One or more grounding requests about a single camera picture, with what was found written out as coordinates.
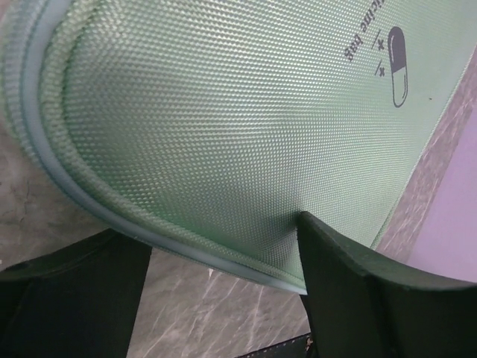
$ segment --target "pill icon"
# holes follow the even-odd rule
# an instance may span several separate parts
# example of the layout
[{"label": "pill icon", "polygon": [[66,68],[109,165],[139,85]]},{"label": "pill icon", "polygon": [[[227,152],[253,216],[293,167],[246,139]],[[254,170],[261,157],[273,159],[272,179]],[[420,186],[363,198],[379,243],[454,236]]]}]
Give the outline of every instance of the pill icon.
[{"label": "pill icon", "polygon": [[393,81],[393,101],[394,106],[399,108],[408,96],[408,67],[405,56],[404,33],[397,26],[389,31],[388,50]]}]

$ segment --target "marble surface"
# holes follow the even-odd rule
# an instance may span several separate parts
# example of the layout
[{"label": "marble surface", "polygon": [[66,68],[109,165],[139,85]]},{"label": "marble surface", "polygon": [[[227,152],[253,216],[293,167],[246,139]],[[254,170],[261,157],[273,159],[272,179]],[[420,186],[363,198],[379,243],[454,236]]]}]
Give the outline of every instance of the marble surface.
[{"label": "marble surface", "polygon": [[[8,1],[0,0],[0,15]],[[429,143],[378,251],[405,262],[477,96],[477,56]],[[66,198],[0,119],[0,270],[105,225]],[[297,295],[154,250],[128,358],[232,358],[309,331]]]}]

